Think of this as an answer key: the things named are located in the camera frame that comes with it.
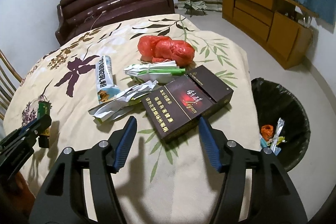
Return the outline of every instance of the floral bedspread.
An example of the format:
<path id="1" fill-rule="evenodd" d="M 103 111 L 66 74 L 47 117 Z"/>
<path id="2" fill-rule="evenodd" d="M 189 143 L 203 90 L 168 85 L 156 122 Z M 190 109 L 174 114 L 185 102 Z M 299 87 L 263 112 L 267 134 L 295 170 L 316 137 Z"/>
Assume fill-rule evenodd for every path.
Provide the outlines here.
<path id="1" fill-rule="evenodd" d="M 121 129 L 130 115 L 137 118 L 135 137 L 126 165 L 112 175 L 128 223 L 208 223 L 223 182 L 210 166 L 198 129 L 165 149 L 139 104 L 135 111 L 115 122 L 97 126 L 88 110 L 98 104 L 95 64 L 101 55 L 112 59 L 113 74 L 121 90 L 135 85 L 123 69 L 139 62 L 137 43 L 142 35 L 168 35 L 195 48 L 194 64 L 205 65 L 230 85 L 230 105 L 209 120 L 228 139 L 260 150 L 257 114 L 253 102 L 246 53 L 234 42 L 210 31 L 201 31 L 178 14 L 158 15 L 115 23 L 79 35 L 41 58 L 23 79 L 4 119 L 5 132 L 36 117 L 39 100 L 52 105 L 50 148 L 34 146 L 35 153 L 21 169 L 33 193 L 37 193 L 62 150 L 91 148 Z M 247 173 L 241 219 L 246 217 L 251 174 Z M 87 196 L 91 195 L 85 173 Z M 95 219 L 92 201 L 89 217 Z"/>

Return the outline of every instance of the green packaging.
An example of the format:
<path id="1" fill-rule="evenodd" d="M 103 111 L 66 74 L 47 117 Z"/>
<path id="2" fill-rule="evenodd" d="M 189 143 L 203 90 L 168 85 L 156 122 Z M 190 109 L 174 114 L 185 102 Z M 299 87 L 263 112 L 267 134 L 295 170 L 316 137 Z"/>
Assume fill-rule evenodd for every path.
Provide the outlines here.
<path id="1" fill-rule="evenodd" d="M 51 103 L 45 101 L 39 101 L 39 106 L 37 109 L 37 118 L 41 118 L 43 115 L 50 115 Z M 50 136 L 50 128 L 46 129 L 39 136 L 39 147 L 41 148 L 49 148 L 49 136 Z"/>

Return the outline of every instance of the crumpled paper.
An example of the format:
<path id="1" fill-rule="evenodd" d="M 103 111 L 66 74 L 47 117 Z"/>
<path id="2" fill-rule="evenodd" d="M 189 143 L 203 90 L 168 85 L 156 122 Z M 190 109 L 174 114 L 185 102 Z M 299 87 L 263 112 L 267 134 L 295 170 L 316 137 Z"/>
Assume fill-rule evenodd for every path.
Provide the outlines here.
<path id="1" fill-rule="evenodd" d="M 160 84 L 168 84 L 185 73 L 185 69 L 180 69 L 175 61 L 134 64 L 124 68 L 124 73 L 132 80 L 138 82 L 158 81 Z"/>
<path id="2" fill-rule="evenodd" d="M 89 114 L 95 117 L 98 124 L 106 120 L 112 121 L 130 112 L 134 105 L 141 101 L 141 97 L 150 93 L 157 87 L 157 81 L 147 81 L 140 85 L 134 85 L 115 95 L 111 100 L 89 110 Z"/>

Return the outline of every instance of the cigarette pack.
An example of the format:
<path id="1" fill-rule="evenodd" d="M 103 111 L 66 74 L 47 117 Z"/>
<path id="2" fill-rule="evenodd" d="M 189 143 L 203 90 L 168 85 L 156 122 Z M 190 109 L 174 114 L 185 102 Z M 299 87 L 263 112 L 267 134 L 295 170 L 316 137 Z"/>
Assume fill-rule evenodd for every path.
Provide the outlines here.
<path id="1" fill-rule="evenodd" d="M 144 96 L 142 102 L 158 135 L 170 142 L 230 102 L 233 90 L 199 66 Z"/>

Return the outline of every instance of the orange wrapper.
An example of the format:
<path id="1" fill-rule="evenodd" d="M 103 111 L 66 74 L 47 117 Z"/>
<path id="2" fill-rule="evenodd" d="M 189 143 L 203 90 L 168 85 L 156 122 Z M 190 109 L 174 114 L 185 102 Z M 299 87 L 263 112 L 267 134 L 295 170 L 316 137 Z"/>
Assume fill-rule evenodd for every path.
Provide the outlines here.
<path id="1" fill-rule="evenodd" d="M 265 141 L 268 142 L 271 138 L 273 138 L 273 126 L 270 124 L 262 126 L 260 133 L 262 137 L 265 139 Z"/>

